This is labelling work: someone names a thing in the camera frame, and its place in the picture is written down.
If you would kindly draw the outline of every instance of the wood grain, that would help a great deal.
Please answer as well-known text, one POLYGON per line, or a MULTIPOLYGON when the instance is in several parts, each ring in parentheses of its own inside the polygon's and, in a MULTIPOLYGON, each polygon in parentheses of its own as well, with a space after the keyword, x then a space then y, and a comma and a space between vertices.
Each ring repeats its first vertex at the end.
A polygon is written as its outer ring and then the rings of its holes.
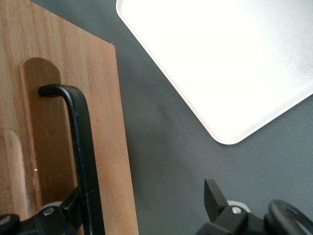
POLYGON ((22 145, 11 130, 0 129, 0 214, 15 213, 28 218, 22 145))
POLYGON ((28 214, 40 200, 19 65, 32 57, 52 62, 62 84, 84 93, 106 234, 137 235, 114 46, 27 0, 0 0, 0 128, 15 132, 22 144, 28 214))
POLYGON ((61 83, 59 70, 43 58, 27 60, 20 70, 39 210, 48 203, 64 201, 75 188, 71 144, 62 98, 38 95, 40 86, 61 83))

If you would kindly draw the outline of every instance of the white tray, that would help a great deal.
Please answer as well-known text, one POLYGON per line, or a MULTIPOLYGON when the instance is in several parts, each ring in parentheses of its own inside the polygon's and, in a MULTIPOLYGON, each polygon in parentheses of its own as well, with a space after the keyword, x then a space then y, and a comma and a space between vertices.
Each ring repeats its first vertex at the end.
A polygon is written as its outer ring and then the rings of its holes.
POLYGON ((313 93, 312 0, 117 0, 212 137, 234 144, 313 93))

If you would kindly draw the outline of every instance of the gray surface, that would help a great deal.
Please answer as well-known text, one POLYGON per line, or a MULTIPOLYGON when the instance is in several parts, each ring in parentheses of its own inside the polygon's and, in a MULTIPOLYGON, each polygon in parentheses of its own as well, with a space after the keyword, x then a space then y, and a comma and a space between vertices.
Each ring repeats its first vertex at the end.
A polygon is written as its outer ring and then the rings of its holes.
POLYGON ((115 0, 33 0, 116 47, 141 235, 193 235, 203 181, 263 216, 280 198, 313 218, 313 97, 235 145, 215 142, 125 27, 115 0))

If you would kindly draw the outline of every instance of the screw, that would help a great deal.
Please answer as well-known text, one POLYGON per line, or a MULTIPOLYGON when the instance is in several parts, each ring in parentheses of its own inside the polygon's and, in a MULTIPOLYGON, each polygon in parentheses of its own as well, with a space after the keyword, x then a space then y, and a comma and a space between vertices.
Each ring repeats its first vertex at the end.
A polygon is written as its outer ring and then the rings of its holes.
POLYGON ((234 214, 241 214, 242 210, 239 207, 232 207, 231 210, 234 214))
POLYGON ((43 214, 44 216, 48 216, 48 215, 51 215, 53 212, 54 212, 54 208, 50 207, 47 210, 45 210, 43 214))
POLYGON ((7 217, 0 219, 0 225, 6 224, 8 222, 10 222, 11 217, 8 215, 7 217))

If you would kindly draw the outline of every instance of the black clamp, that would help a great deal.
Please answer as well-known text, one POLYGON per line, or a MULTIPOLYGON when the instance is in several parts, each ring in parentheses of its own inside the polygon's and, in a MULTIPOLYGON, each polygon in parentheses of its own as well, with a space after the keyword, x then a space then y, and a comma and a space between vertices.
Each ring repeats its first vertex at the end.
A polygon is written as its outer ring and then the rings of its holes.
POLYGON ((306 235, 313 234, 313 222, 282 200, 272 201, 264 219, 243 207, 230 206, 213 180, 204 183, 204 205, 211 223, 197 235, 306 235))
POLYGON ((20 221, 16 214, 0 216, 1 235, 76 235, 82 224, 78 188, 59 206, 47 206, 20 221))

